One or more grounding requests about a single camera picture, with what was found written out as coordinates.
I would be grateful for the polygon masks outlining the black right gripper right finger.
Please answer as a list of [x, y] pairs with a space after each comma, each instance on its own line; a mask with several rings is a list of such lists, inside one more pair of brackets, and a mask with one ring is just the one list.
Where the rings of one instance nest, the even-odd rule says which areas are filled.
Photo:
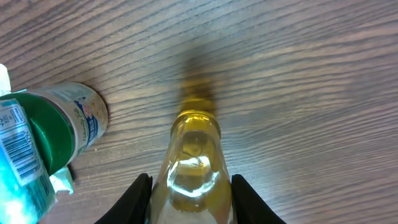
[[231, 188], [238, 224], [285, 224], [242, 175], [232, 176]]

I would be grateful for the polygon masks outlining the green white Knorr container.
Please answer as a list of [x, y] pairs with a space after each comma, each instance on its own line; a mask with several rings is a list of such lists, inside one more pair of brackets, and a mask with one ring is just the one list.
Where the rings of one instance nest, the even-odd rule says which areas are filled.
[[81, 83], [20, 91], [1, 99], [15, 99], [24, 108], [49, 175], [87, 150], [108, 125], [104, 100]]

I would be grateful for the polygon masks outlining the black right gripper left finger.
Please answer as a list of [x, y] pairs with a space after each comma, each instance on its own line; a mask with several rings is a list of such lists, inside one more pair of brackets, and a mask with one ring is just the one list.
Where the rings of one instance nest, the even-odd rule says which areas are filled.
[[95, 224], [145, 224], [152, 181], [148, 174], [140, 174]]

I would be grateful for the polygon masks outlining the yellow liquid bottle grey cap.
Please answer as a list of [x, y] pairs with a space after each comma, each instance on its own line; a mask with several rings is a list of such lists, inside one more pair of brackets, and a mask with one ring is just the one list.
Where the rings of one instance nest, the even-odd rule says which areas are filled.
[[236, 223], [220, 128], [206, 111], [181, 112], [152, 188], [146, 223]]

